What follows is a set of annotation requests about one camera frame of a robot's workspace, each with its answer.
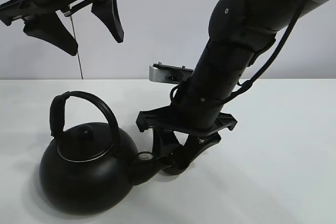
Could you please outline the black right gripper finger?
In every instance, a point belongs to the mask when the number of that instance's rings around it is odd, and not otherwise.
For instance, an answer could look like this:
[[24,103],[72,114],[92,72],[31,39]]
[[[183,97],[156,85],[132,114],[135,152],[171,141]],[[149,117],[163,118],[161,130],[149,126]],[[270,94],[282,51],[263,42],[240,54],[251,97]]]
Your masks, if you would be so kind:
[[218,133],[207,137],[189,135],[185,144],[177,147],[170,154],[174,165],[163,169],[163,172],[168,175],[179,175],[183,173],[198,156],[220,141],[221,136]]
[[163,128],[153,129],[152,153],[154,156],[169,156],[180,146],[174,131]]

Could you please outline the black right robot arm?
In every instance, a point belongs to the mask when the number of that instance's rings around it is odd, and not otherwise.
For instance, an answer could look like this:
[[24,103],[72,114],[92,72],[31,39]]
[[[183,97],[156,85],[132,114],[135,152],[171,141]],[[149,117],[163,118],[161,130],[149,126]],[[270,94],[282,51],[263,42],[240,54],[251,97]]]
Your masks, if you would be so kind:
[[209,40],[194,70],[155,63],[150,79],[172,83],[168,106],[141,111],[138,129],[153,131],[153,147],[137,156],[139,172],[184,172],[233,130],[223,106],[246,92],[280,53],[296,21],[329,0],[219,0]]

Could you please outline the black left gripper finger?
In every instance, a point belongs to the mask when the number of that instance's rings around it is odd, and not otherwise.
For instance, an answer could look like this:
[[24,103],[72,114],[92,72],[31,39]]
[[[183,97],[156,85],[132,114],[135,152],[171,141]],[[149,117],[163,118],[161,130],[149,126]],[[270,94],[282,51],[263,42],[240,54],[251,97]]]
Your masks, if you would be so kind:
[[27,36],[48,42],[71,56],[77,54],[78,43],[55,12],[30,15],[23,20]]
[[96,0],[91,12],[107,27],[117,43],[124,40],[124,30],[118,12],[117,0]]

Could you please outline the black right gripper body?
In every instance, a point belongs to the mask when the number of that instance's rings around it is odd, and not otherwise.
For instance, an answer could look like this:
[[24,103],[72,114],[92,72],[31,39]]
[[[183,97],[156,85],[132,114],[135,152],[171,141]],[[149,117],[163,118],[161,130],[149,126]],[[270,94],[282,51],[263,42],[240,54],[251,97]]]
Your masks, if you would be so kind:
[[233,130],[237,120],[222,113],[223,102],[237,83],[237,73],[189,74],[171,97],[170,105],[141,111],[136,119],[140,132],[163,128],[194,136],[210,136]]

